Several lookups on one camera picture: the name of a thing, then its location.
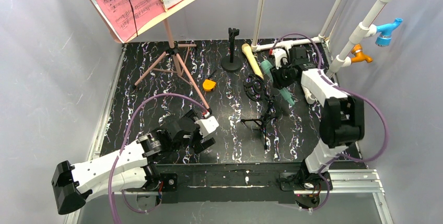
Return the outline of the green microphone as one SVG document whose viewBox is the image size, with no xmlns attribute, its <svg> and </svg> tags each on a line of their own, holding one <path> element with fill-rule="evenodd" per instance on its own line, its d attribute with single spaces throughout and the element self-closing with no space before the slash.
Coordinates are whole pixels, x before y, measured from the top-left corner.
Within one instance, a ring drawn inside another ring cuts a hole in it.
<svg viewBox="0 0 443 224">
<path fill-rule="evenodd" d="M 294 106 L 295 100 L 287 87 L 296 81 L 298 74 L 297 70 L 292 68 L 290 65 L 277 69 L 268 60 L 262 61 L 260 66 L 265 74 L 270 77 L 273 87 L 279 91 L 282 98 L 287 101 L 289 105 Z"/>
</svg>

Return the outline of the small black tripod stand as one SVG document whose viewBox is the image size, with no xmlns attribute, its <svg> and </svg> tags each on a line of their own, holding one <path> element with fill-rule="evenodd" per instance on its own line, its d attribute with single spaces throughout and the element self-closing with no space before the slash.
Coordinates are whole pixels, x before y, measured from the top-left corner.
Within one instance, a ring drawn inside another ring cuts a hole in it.
<svg viewBox="0 0 443 224">
<path fill-rule="evenodd" d="M 246 122 L 255 123 L 264 136 L 264 149 L 268 150 L 270 146 L 266 139 L 267 125 L 277 118 L 276 114 L 272 112 L 275 105 L 275 95 L 269 93 L 266 82 L 257 74 L 250 74 L 244 79 L 243 90 L 251 101 L 266 103 L 266 108 L 262 110 L 258 118 L 240 119 L 240 122 L 243 125 L 246 125 Z"/>
</svg>

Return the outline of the cream yellow microphone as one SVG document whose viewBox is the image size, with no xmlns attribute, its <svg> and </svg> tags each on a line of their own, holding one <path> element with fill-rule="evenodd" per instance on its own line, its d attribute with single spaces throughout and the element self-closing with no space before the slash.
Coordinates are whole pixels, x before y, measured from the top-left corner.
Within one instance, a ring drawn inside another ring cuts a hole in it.
<svg viewBox="0 0 443 224">
<path fill-rule="evenodd" d="M 254 74 L 258 75 L 261 79 L 264 79 L 264 76 L 263 76 L 263 74 L 262 74 L 262 71 L 261 71 L 261 69 L 260 69 L 260 66 L 259 66 L 257 60 L 255 59 L 254 54 L 252 53 L 252 48 L 251 48 L 251 46 L 250 46 L 249 44 L 247 44 L 247 43 L 244 43 L 244 44 L 241 46 L 241 50 L 242 50 L 242 53 L 243 53 L 243 54 L 245 55 L 245 57 L 247 58 L 247 60 L 248 60 L 248 62 L 249 62 L 249 64 L 250 64 L 250 66 L 251 66 L 251 68 L 252 68 Z"/>
</svg>

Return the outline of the black microphone stand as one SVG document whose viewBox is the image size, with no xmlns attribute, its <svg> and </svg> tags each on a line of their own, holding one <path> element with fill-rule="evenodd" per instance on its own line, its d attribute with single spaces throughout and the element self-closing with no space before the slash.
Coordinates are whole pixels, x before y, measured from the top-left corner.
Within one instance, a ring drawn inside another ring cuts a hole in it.
<svg viewBox="0 0 443 224">
<path fill-rule="evenodd" d="M 242 67 L 240 59 L 235 56 L 235 37 L 238 35 L 239 29 L 228 28 L 229 55 L 222 58 L 221 66 L 223 70 L 231 73 Z"/>
</svg>

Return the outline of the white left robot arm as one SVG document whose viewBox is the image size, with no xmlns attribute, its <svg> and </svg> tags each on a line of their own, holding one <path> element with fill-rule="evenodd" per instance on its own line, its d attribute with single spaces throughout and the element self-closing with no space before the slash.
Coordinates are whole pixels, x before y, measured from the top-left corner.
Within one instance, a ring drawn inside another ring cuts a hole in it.
<svg viewBox="0 0 443 224">
<path fill-rule="evenodd" d="M 181 147 L 201 153 L 215 143 L 210 135 L 218 127 L 216 117 L 192 114 L 150 131 L 122 151 L 82 163 L 60 162 L 51 180 L 58 214 L 75 212 L 104 194 L 161 183 L 165 178 L 156 162 Z"/>
</svg>

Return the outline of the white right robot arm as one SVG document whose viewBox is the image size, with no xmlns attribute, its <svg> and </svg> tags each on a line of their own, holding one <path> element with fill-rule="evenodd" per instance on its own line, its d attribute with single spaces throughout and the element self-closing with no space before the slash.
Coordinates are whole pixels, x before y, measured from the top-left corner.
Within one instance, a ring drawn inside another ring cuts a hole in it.
<svg viewBox="0 0 443 224">
<path fill-rule="evenodd" d="M 305 173 L 324 173 L 331 160 L 365 133 L 364 102 L 343 91 L 324 71 L 309 61 L 307 51 L 292 47 L 286 51 L 270 50 L 275 63 L 270 67 L 273 86 L 284 90 L 299 82 L 305 100 L 322 106 L 319 126 L 320 139 L 313 152 L 304 159 Z"/>
</svg>

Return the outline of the right robot arm base mount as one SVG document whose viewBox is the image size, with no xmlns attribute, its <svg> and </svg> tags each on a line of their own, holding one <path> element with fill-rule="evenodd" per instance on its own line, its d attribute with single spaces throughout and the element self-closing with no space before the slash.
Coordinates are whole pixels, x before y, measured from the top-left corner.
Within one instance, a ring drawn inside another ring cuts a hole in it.
<svg viewBox="0 0 443 224">
<path fill-rule="evenodd" d="M 296 204 L 302 210 L 313 211 L 323 206 L 333 189 L 330 174 L 283 172 L 277 179 L 282 191 L 299 191 Z"/>
</svg>

